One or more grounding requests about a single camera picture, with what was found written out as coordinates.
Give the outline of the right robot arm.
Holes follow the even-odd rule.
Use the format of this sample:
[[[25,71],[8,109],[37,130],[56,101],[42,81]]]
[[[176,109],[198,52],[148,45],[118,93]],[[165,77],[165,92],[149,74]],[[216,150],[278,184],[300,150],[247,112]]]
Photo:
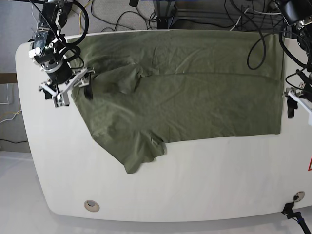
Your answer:
[[[91,73],[94,70],[85,65],[79,47],[89,29],[85,7],[77,0],[32,0],[30,3],[39,17],[29,57],[48,76],[48,80],[39,86],[44,98],[51,99],[57,107],[67,106],[68,92],[74,87],[83,87],[87,97],[91,98]],[[61,31],[73,6],[80,9],[85,27],[78,39],[68,42]]]

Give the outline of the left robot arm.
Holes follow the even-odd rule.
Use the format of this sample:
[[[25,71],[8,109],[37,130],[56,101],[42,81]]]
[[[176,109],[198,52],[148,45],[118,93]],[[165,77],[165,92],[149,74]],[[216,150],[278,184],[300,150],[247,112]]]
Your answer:
[[[310,0],[277,0],[275,3],[285,20],[278,34],[280,45],[284,53],[301,67],[285,78],[286,83],[290,85],[290,88],[285,91],[287,115],[289,119],[293,118],[298,105],[301,105],[311,117],[312,109],[303,100],[312,101],[312,75],[304,74],[305,70],[312,72],[312,2]],[[305,51],[308,58],[306,63],[301,62],[286,48],[283,36],[287,33],[294,35],[299,47]]]

